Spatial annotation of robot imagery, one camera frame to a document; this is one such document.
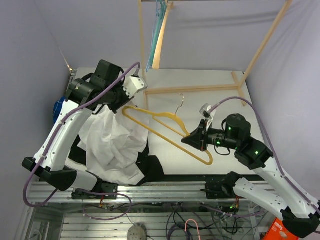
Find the yellow plastic hanger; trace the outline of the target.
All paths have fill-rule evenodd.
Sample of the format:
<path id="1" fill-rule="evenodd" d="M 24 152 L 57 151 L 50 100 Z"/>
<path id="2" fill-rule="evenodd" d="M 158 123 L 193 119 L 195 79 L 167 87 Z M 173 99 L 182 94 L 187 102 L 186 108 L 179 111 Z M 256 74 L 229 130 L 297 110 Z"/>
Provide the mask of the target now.
<path id="1" fill-rule="evenodd" d="M 184 152 L 185 154 L 187 154 L 187 155 L 191 156 L 192 158 L 196 159 L 200 163 L 202 163 L 202 164 L 204 164 L 206 166 L 211 166 L 214 163 L 214 158 L 213 158 L 212 154 L 208 150 L 204 151 L 206 153 L 206 155 L 208 156 L 208 161 L 205 161 L 204 159 L 202 159 L 199 156 L 193 154 L 192 152 L 190 152 L 186 148 L 180 146 L 179 144 L 175 143 L 171 139 L 165 137 L 164 135 L 162 135 L 158 131 L 156 131 L 153 128 L 147 126 L 146 124 L 142 123 L 141 121 L 137 120 L 136 118 L 134 118 L 133 116 L 131 116 L 131 115 L 129 115 L 127 113 L 128 110 L 133 110 L 133 111 L 136 111 L 136 112 L 139 112 L 139 113 L 143 113 L 143 114 L 149 115 L 149 116 L 152 117 L 152 119 L 154 121 L 156 121 L 158 124 L 162 125 L 163 127 L 169 129 L 173 133 L 176 133 L 177 135 L 179 135 L 179 136 L 181 136 L 183 138 L 184 137 L 189 137 L 191 134 L 188 132 L 188 130 L 187 130 L 184 122 L 182 121 L 182 119 L 177 116 L 178 110 L 183 107 L 184 101 L 185 101 L 184 95 L 182 93 L 180 93 L 179 95 L 182 97 L 181 98 L 181 103 L 176 108 L 175 113 L 172 113 L 172 112 L 153 112 L 153 111 L 150 111 L 150 110 L 138 108 L 136 106 L 125 106 L 122 109 L 122 114 L 126 118 L 128 118 L 129 120 L 133 121 L 134 123 L 138 124 L 139 126 L 143 127 L 144 129 L 148 130 L 152 134 L 156 135 L 157 137 L 159 137 L 162 140 L 166 141 L 167 143 L 171 144 L 172 146 L 174 146 L 175 148 L 177 148 L 180 151 Z M 179 132 L 178 130 L 172 128 L 171 126 L 165 124 L 163 121 L 160 120 L 160 118 L 172 120 L 173 122 L 175 122 L 180 127 L 182 132 Z"/>

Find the white shirt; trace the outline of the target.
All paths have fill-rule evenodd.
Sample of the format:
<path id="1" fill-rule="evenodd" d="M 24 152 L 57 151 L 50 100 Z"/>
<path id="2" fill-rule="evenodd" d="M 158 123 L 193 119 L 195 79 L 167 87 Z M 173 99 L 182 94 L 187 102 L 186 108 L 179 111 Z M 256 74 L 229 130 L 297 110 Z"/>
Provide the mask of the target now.
<path id="1" fill-rule="evenodd" d="M 148 141 L 149 132 L 122 114 L 99 106 L 82 126 L 75 149 L 85 160 L 87 171 L 100 179 L 137 185 L 144 174 L 137 160 Z"/>

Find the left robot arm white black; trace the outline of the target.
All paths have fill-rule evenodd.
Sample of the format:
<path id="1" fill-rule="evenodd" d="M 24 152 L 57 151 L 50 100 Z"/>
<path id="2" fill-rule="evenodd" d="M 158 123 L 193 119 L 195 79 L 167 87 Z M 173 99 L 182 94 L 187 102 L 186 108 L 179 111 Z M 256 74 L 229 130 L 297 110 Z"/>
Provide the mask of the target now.
<path id="1" fill-rule="evenodd" d="M 98 198 L 103 180 L 87 170 L 67 166 L 66 159 L 81 128 L 99 105 L 115 114 L 147 88 L 139 76 L 140 66 L 135 63 L 135 73 L 128 75 L 128 70 L 100 60 L 95 72 L 74 79 L 67 88 L 61 112 L 45 143 L 33 157 L 25 157 L 22 166 L 58 191 L 82 189 L 89 198 Z"/>

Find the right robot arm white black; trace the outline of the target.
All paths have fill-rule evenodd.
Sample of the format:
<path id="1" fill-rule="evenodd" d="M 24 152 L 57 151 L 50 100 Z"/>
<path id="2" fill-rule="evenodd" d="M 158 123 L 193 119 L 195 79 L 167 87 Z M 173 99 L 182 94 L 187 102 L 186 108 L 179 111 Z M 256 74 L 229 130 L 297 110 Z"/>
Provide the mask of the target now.
<path id="1" fill-rule="evenodd" d="M 234 150 L 234 157 L 263 178 L 275 191 L 270 193 L 254 186 L 244 176 L 231 171 L 221 181 L 220 192 L 226 198 L 242 197 L 254 202 L 280 219 L 284 227 L 299 238 L 306 238 L 320 225 L 320 202 L 299 195 L 302 188 L 281 171 L 275 154 L 251 136 L 251 124 L 240 114 L 231 114 L 223 122 L 224 129 L 207 127 L 201 120 L 198 128 L 181 141 L 197 150 L 208 145 Z"/>

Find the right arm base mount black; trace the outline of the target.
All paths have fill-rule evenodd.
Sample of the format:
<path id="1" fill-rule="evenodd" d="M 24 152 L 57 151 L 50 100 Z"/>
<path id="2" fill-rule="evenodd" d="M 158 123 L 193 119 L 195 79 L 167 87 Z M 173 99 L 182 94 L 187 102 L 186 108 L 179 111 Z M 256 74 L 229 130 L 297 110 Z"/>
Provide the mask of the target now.
<path id="1" fill-rule="evenodd" d="M 207 199 L 235 199 L 234 187 L 241 178 L 240 174 L 232 171 L 219 181 L 213 179 L 206 182 L 200 191 L 206 194 Z"/>

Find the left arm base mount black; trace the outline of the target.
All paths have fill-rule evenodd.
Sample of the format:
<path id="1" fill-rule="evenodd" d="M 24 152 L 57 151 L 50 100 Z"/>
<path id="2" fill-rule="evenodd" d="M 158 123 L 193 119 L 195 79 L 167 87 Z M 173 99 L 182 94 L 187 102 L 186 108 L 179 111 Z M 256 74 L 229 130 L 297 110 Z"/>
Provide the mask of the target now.
<path id="1" fill-rule="evenodd" d="M 104 199 L 107 200 L 115 200 L 117 198 L 116 195 L 110 195 L 115 194 L 118 192 L 118 184 L 116 183 L 109 183 L 109 182 L 98 182 L 97 185 L 94 187 L 91 192 L 93 193 L 107 193 L 107 195 L 104 196 Z M 72 200 L 101 200 L 102 195 L 95 195 L 92 193 L 83 192 L 79 189 L 74 189 L 71 194 Z"/>

